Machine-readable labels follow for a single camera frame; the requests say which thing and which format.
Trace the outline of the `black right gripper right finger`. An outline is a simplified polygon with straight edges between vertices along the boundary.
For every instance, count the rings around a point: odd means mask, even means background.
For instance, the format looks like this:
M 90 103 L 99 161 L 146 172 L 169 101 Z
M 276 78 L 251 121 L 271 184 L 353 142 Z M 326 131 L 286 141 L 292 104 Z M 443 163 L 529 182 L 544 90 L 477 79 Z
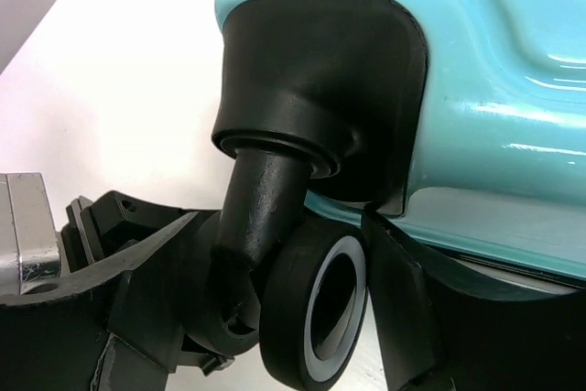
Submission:
M 486 276 L 362 217 L 368 285 L 390 390 L 582 390 L 585 293 Z

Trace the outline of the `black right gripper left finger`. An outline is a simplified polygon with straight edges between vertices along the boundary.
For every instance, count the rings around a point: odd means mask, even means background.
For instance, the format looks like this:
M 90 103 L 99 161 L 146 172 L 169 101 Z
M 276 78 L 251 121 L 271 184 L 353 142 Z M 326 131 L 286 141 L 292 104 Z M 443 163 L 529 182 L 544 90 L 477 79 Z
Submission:
M 118 191 L 74 201 L 71 272 L 1 299 L 1 387 L 162 390 L 179 366 L 206 367 L 180 322 L 179 273 L 210 216 Z

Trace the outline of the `pink and teal suitcase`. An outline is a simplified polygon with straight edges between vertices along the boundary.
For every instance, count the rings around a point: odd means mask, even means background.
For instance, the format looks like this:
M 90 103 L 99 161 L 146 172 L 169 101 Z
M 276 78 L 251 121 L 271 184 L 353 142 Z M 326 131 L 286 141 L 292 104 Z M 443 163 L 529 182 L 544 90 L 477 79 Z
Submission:
M 486 276 L 585 293 L 585 0 L 215 0 L 234 161 L 186 333 L 297 390 L 373 308 L 363 214 Z

